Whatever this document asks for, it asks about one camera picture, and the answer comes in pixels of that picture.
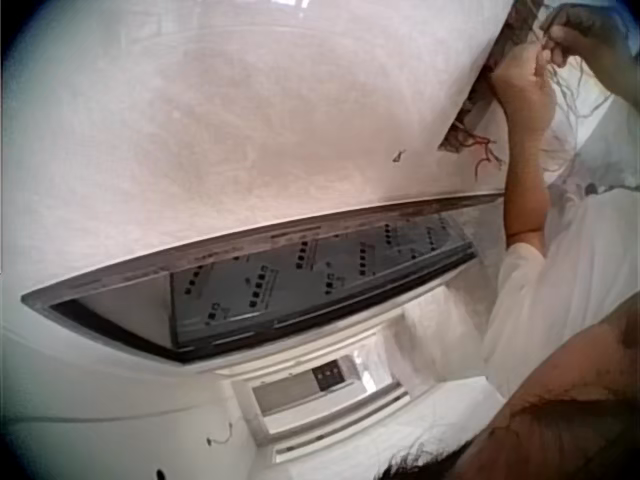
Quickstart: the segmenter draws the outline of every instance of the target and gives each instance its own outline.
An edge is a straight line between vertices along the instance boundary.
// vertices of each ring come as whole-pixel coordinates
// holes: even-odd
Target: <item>hair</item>
[[[534,425],[549,433],[548,448],[576,446],[581,441],[581,428],[585,426],[603,439],[602,445],[577,468],[559,473],[557,478],[567,480],[605,480],[640,478],[640,409],[638,399],[614,400],[542,400],[528,405],[517,414],[533,420]],[[473,443],[467,441],[454,451],[432,455],[430,452],[412,452],[392,459],[377,480],[441,480],[446,479],[460,457]]]
[[[376,480],[439,480],[445,478],[445,475],[451,471],[462,454],[467,451],[472,441],[469,440],[446,454],[434,456],[430,452],[421,450],[393,459],[389,466],[376,477]]]

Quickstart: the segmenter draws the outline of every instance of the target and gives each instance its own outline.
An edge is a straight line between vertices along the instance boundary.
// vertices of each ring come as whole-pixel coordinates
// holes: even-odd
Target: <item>shirt sleeve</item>
[[[531,298],[545,258],[526,243],[512,245],[498,275],[498,298],[483,340],[487,378],[507,398],[526,376],[528,362],[515,361],[526,353],[535,322],[529,321]]]

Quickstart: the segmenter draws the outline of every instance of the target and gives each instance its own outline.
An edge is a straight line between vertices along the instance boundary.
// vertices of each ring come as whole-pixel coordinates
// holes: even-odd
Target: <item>red wire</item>
[[[482,165],[484,162],[487,163],[491,163],[491,160],[489,160],[487,157],[482,157],[480,160],[478,160],[478,163],[476,163],[476,182],[478,181],[478,169],[480,168],[480,165]]]

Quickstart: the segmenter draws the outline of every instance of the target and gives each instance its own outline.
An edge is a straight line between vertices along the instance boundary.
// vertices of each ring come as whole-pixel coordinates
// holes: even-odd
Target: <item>wall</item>
[[[246,478],[255,444],[215,377],[116,374],[6,338],[2,353],[4,432],[34,478]]]

